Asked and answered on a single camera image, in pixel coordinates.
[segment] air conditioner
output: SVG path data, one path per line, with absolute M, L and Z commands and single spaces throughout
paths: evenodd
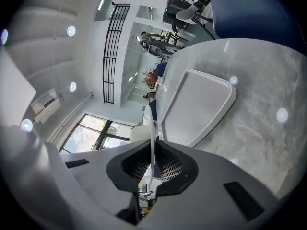
M 40 121 L 44 124 L 61 105 L 55 89 L 51 89 L 32 102 L 31 107 L 36 114 L 34 121 L 36 123 Z

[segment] recessed ceiling light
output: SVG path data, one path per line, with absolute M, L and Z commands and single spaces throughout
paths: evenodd
M 76 28 L 71 25 L 70 27 L 67 28 L 67 35 L 72 37 L 76 34 Z
M 25 132 L 31 132 L 33 129 L 33 124 L 30 119 L 24 119 L 20 124 L 20 128 Z
M 74 92 L 77 88 L 77 84 L 75 82 L 72 82 L 70 85 L 69 85 L 69 90 L 71 92 Z
M 278 109 L 276 117 L 277 117 L 277 120 L 281 123 L 284 123 L 285 121 L 287 121 L 289 117 L 287 109 L 283 107 Z
M 1 43 L 4 45 L 6 43 L 6 40 L 8 40 L 8 30 L 4 29 L 2 31 L 2 34 L 1 34 Z
M 98 6 L 98 10 L 101 9 L 102 5 L 104 4 L 104 1 L 105 1 L 105 0 L 101 0 L 100 4 L 99 4 L 99 6 Z
M 232 76 L 229 80 L 229 82 L 232 84 L 232 85 L 235 85 L 238 83 L 238 78 L 236 76 Z

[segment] desk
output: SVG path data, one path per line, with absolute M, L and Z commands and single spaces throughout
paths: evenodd
M 164 86 L 156 95 L 159 135 L 186 69 L 238 78 L 233 106 L 194 148 L 237 159 L 241 168 L 277 193 L 307 145 L 307 57 L 253 39 L 219 39 L 180 50 L 169 59 Z M 289 114 L 285 123 L 276 117 L 282 107 Z

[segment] white ceiling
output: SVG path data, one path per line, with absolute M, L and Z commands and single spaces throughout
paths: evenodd
M 89 94 L 74 59 L 78 37 L 76 21 L 84 1 L 25 0 L 8 27 L 5 46 L 21 73 L 35 88 L 35 98 L 55 88 L 61 97 L 61 109 L 71 107 Z M 66 33 L 71 25 L 76 27 L 74 37 L 68 37 Z M 77 83 L 77 90 L 70 92 L 68 87 L 73 81 Z M 33 118 L 29 117 L 32 114 L 27 112 L 27 118 Z

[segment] blue fabric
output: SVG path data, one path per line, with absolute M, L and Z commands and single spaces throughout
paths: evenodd
M 152 102 L 149 103 L 149 106 L 152 110 L 153 113 L 153 120 L 155 122 L 157 122 L 157 104 L 156 104 L 156 100 L 153 100 Z
M 158 77 L 163 77 L 163 73 L 165 71 L 166 65 L 167 65 L 167 62 L 160 63 L 159 65 L 157 65 L 156 72 L 158 74 Z
M 154 165 L 154 173 L 153 173 L 153 175 L 154 175 L 153 177 L 155 179 L 161 179 L 161 171 L 160 171 L 160 168 L 159 168 L 157 163 L 155 163 L 155 165 Z
M 306 54 L 296 18 L 281 0 L 211 0 L 215 33 L 221 38 L 252 38 Z

